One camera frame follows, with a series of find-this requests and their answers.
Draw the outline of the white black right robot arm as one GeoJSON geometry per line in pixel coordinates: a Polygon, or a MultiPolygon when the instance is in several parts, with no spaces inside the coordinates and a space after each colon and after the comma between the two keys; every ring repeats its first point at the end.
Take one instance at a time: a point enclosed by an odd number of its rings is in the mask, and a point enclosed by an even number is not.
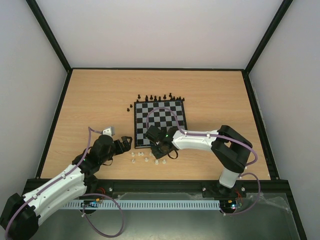
{"type": "Polygon", "coordinates": [[[145,137],[151,142],[151,152],[156,159],[186,149],[214,153],[223,165],[218,191],[224,196],[235,191],[235,183],[244,172],[253,149],[251,142],[228,125],[212,131],[190,131],[178,127],[161,130],[151,125],[145,137]]]}

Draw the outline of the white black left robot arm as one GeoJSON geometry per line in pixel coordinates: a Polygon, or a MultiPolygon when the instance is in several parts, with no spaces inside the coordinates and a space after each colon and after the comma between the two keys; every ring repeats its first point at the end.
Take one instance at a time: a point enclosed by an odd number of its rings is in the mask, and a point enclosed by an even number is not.
{"type": "Polygon", "coordinates": [[[0,216],[5,239],[29,240],[63,205],[81,196],[94,195],[98,181],[95,173],[114,156],[128,152],[132,140],[130,136],[114,140],[110,135],[100,135],[56,177],[23,195],[11,195],[0,216]]]}

